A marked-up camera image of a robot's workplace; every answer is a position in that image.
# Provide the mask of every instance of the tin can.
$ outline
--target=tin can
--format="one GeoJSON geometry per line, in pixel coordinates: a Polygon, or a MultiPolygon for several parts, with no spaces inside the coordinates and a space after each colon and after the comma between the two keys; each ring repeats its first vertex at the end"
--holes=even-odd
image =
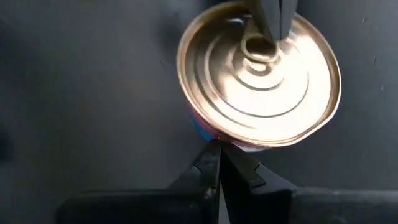
{"type": "Polygon", "coordinates": [[[309,21],[296,14],[276,45],[254,29],[243,2],[219,4],[193,20],[177,52],[195,127],[245,151],[305,139],[332,119],[341,95],[336,57],[309,21]]]}

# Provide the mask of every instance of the can lid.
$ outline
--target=can lid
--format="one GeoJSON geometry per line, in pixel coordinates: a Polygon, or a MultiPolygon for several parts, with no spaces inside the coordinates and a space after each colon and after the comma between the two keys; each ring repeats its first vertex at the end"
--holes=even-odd
{"type": "Polygon", "coordinates": [[[240,2],[199,15],[178,50],[180,83],[213,127],[260,146],[293,144],[333,116],[340,99],[337,61],[298,15],[277,45],[253,28],[240,2]]]}

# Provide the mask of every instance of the gray background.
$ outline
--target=gray background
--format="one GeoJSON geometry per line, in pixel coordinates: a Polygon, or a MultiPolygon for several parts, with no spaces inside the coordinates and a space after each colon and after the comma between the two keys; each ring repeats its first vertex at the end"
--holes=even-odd
{"type": "MultiPolygon", "coordinates": [[[[0,223],[52,223],[82,190],[168,186],[205,142],[175,71],[216,1],[0,1],[0,223]]],[[[398,189],[395,0],[301,0],[335,51],[335,119],[255,156],[299,186],[398,189]]]]}

